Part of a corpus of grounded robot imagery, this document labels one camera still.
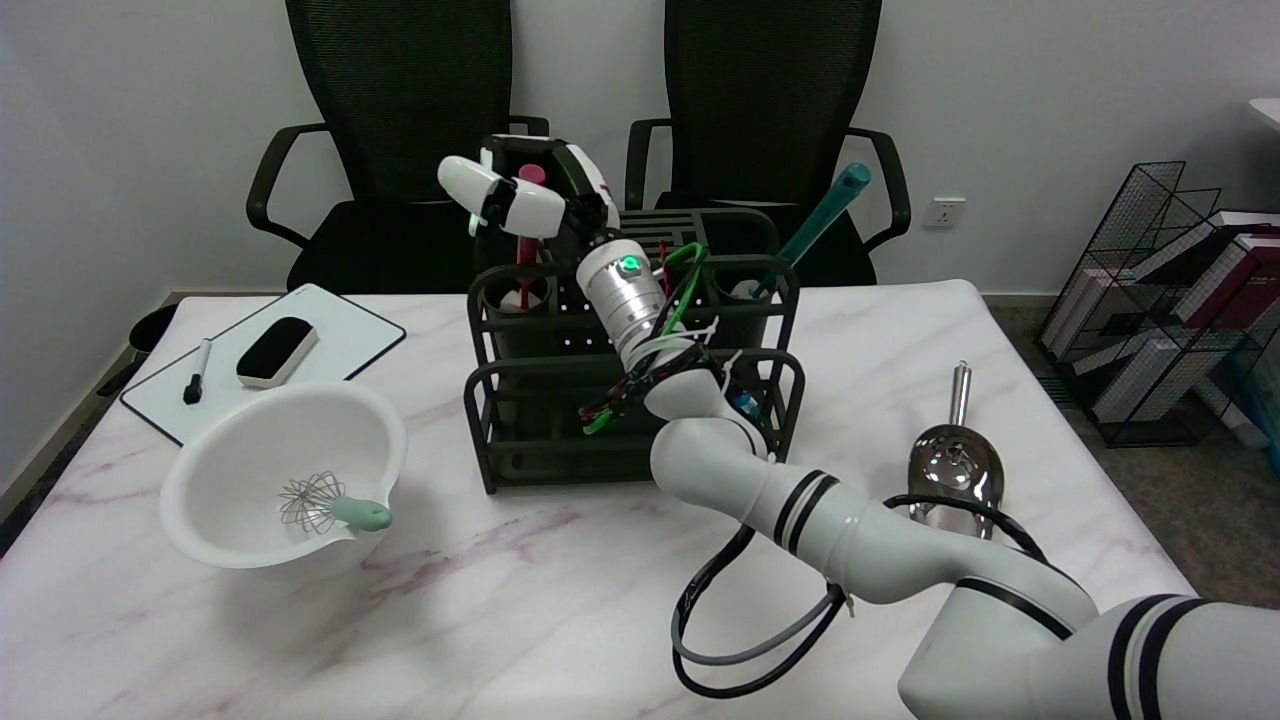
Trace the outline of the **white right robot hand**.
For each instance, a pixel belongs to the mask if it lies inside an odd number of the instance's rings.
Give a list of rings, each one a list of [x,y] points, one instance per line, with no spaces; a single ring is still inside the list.
[[[471,215],[477,241],[536,240],[557,265],[579,265],[594,243],[621,227],[600,169],[562,138],[489,135],[477,160],[442,159],[436,179]]]

